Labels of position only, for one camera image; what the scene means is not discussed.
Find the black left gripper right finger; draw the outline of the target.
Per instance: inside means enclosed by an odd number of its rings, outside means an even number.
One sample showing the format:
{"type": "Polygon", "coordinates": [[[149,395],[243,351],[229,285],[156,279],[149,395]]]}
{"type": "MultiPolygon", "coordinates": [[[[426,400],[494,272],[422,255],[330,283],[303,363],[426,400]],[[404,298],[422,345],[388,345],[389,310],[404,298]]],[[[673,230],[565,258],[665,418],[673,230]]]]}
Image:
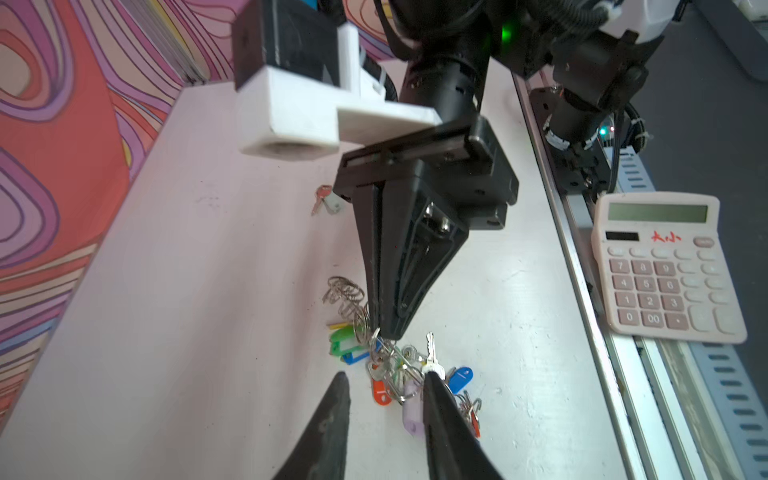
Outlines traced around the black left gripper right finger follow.
{"type": "Polygon", "coordinates": [[[424,378],[423,420],[430,479],[502,479],[435,372],[424,378]]]}

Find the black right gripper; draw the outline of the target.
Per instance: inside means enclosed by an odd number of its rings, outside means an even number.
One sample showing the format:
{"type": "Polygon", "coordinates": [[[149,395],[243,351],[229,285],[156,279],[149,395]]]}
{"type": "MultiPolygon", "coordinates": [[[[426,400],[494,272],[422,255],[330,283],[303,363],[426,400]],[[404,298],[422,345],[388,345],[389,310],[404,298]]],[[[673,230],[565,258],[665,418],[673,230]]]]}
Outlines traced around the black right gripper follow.
{"type": "Polygon", "coordinates": [[[502,229],[518,190],[482,115],[345,153],[333,191],[352,199],[371,329],[401,339],[468,227],[502,229]]]}

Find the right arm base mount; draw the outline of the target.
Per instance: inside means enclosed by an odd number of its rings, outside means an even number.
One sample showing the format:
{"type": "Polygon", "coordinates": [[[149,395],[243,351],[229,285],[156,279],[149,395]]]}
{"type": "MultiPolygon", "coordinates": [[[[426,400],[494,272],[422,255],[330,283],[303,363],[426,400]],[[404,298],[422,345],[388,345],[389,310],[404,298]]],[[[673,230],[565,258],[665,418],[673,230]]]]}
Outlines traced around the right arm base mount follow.
{"type": "Polygon", "coordinates": [[[600,114],[577,109],[551,88],[536,88],[528,99],[558,191],[591,201],[607,193],[612,155],[606,152],[599,133],[600,114]]]}

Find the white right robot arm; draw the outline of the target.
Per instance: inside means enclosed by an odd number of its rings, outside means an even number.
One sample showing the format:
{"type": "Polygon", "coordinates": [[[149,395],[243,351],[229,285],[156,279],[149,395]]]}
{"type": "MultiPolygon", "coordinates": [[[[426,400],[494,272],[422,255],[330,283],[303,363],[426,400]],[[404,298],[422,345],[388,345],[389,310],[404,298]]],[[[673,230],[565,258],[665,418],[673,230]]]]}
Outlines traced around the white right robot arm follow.
{"type": "Polygon", "coordinates": [[[390,134],[346,153],[334,192],[353,206],[367,280],[370,330],[406,333],[429,289],[472,230],[500,229],[519,182],[481,113],[488,66],[529,79],[550,68],[535,128],[566,192],[610,193],[617,155],[598,149],[608,117],[648,77],[673,20],[673,1],[392,1],[378,15],[407,64],[398,102],[434,109],[440,124],[390,134]]]}

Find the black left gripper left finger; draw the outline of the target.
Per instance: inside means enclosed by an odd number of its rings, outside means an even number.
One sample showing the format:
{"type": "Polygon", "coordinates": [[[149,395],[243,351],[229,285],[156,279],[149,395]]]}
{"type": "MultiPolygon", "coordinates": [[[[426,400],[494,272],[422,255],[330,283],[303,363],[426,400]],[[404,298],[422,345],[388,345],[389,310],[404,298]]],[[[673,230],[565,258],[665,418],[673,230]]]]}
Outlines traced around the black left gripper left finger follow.
{"type": "Polygon", "coordinates": [[[345,372],[339,371],[294,449],[273,478],[344,479],[350,407],[349,380],[345,372]]]}

